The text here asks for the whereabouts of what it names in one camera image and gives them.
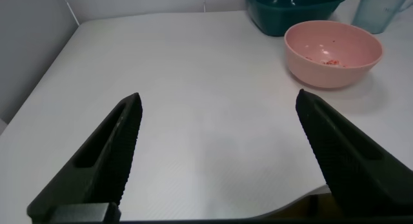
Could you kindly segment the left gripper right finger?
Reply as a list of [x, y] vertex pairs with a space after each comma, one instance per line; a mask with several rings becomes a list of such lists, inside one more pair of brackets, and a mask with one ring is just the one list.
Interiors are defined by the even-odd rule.
[[412, 215], [412, 170], [319, 96], [301, 89], [296, 112], [345, 215]]

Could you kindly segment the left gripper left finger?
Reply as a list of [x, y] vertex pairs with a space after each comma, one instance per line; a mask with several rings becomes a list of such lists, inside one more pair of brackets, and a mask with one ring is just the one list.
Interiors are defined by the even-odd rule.
[[117, 223], [143, 115], [139, 94], [122, 99], [29, 204], [34, 223]]

